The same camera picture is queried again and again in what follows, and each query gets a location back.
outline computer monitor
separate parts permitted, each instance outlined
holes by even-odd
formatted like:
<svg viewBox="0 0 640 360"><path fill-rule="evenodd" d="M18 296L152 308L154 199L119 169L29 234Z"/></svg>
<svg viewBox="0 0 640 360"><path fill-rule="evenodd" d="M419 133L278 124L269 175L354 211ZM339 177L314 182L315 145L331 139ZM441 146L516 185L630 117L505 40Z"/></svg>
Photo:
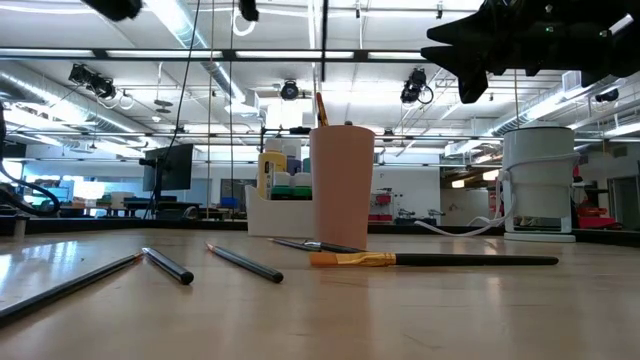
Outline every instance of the computer monitor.
<svg viewBox="0 0 640 360"><path fill-rule="evenodd" d="M191 162L193 144L173 146L167 158L169 148L147 151L144 160L143 191L189 190L191 189ZM156 170L162 170L161 187L156 189Z"/></svg>

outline tabletop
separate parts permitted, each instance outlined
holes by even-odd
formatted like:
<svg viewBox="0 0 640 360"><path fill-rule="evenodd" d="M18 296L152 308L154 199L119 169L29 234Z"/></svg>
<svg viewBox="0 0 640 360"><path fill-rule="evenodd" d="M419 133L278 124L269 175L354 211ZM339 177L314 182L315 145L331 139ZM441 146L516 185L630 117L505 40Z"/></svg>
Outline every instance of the tabletop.
<svg viewBox="0 0 640 360"><path fill-rule="evenodd" d="M0 243L0 307L151 246L147 260L0 330L9 359L638 359L640 250L370 235L371 251L551 255L557 266L311 268L246 232L134 229ZM274 284L205 242L280 270Z"/></svg>

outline paint bottle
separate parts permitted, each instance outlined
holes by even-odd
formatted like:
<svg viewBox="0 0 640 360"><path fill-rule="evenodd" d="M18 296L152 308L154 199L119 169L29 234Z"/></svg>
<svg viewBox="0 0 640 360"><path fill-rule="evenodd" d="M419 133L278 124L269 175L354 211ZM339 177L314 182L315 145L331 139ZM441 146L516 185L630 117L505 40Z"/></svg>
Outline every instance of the paint bottle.
<svg viewBox="0 0 640 360"><path fill-rule="evenodd" d="M285 171L276 172L273 179L270 200L292 200L293 188L291 187L291 175Z"/></svg>
<svg viewBox="0 0 640 360"><path fill-rule="evenodd" d="M311 158L302 160L302 172L311 174Z"/></svg>
<svg viewBox="0 0 640 360"><path fill-rule="evenodd" d="M284 146L284 154L287 155L287 172L291 176L302 172L302 161L296 158L298 149L293 145Z"/></svg>
<svg viewBox="0 0 640 360"><path fill-rule="evenodd" d="M291 179L293 200L313 200L311 196L311 174L297 173Z"/></svg>
<svg viewBox="0 0 640 360"><path fill-rule="evenodd" d="M280 139L267 139L265 152L258 156L258 194L264 199L271 197L276 172L287 171L287 157L282 153Z"/></svg>

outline yellow bottle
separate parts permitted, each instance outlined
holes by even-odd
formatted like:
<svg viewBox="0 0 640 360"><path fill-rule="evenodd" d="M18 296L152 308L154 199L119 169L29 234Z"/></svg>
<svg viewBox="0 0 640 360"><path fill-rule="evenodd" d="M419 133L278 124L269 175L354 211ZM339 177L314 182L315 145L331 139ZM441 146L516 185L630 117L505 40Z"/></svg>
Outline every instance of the yellow bottle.
<svg viewBox="0 0 640 360"><path fill-rule="evenodd" d="M287 171L287 156L281 151L282 140L267 139L265 152L258 156L258 194L264 199L271 198L275 173Z"/></svg>

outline black pencil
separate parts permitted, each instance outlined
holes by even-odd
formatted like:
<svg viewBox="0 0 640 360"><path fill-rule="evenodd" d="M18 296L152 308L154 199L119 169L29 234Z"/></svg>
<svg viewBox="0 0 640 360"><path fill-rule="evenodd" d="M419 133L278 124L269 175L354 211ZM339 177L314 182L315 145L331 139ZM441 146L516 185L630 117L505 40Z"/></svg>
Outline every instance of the black pencil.
<svg viewBox="0 0 640 360"><path fill-rule="evenodd" d="M41 294L30 297L17 304L0 310L0 328L3 328L16 320L32 314L63 297L70 295L100 279L103 279L116 271L122 270L134 264L142 257L142 253L130 255L111 264L105 265L90 273L84 274L73 280L55 286Z"/></svg>
<svg viewBox="0 0 640 360"><path fill-rule="evenodd" d="M211 244L207 244L207 248L209 248L209 251L220 256L221 258L231 261L232 263L238 266L241 266L255 274L258 274L265 279L271 280L276 284L281 282L284 279L284 276L278 270L259 264L242 255L238 255L232 251L223 249L219 246L213 246Z"/></svg>
<svg viewBox="0 0 640 360"><path fill-rule="evenodd" d="M555 265L558 258L551 256L519 255L461 255L461 254L311 254L314 266L538 266Z"/></svg>
<svg viewBox="0 0 640 360"><path fill-rule="evenodd" d="M158 250L152 248L142 248L142 251L151 261L158 265L162 270L166 271L178 280L182 285L189 285L193 281L193 273L176 264L173 260L163 255Z"/></svg>
<svg viewBox="0 0 640 360"><path fill-rule="evenodd" d="M304 251L312 251L312 252L320 252L320 247L319 246L313 246L313 245L308 245L308 244L300 244L297 243L295 241L289 241L289 240L285 240L285 239L271 239L274 243L276 244L280 244L280 245L284 245L284 246L289 246L292 248L296 248L299 250L304 250Z"/></svg>

